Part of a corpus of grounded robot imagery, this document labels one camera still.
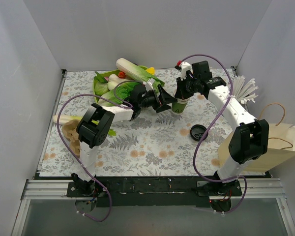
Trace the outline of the green paper coffee cup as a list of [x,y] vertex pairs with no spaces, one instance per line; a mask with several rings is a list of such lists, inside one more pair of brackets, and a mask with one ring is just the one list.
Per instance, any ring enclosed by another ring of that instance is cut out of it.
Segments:
[[177,98],[177,101],[172,103],[172,106],[171,106],[172,112],[175,114],[181,114],[184,111],[188,101],[189,101],[189,99],[178,99]]

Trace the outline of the black plastic cup lid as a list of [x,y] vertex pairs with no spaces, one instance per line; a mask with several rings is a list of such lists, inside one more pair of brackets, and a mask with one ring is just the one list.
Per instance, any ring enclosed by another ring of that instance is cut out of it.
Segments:
[[195,124],[190,129],[190,136],[194,141],[199,141],[202,137],[206,139],[208,137],[208,133],[205,135],[205,131],[207,128],[200,124]]

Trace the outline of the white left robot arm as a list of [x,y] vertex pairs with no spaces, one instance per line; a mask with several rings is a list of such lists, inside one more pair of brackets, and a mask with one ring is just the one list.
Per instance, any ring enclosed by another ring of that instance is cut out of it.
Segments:
[[130,121],[141,112],[141,108],[152,107],[157,113],[171,108],[170,104],[177,99],[168,94],[162,86],[158,86],[159,93],[155,90],[147,90],[144,85],[134,87],[126,101],[132,107],[125,104],[120,106],[104,107],[92,104],[77,126],[78,139],[80,141],[81,168],[77,173],[82,179],[78,184],[78,191],[85,197],[94,193],[95,185],[91,177],[95,176],[95,163],[99,146],[105,141],[112,123]]

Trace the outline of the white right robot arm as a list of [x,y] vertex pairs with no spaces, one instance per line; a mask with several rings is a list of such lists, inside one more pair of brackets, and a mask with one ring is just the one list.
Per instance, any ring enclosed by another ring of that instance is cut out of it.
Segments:
[[233,130],[228,146],[229,157],[215,173],[216,179],[212,184],[213,191],[222,196],[230,190],[229,182],[267,152],[269,124],[249,114],[231,96],[226,82],[221,77],[212,76],[207,61],[194,64],[179,61],[175,68],[181,72],[177,78],[175,98],[186,100],[200,93],[219,110]]

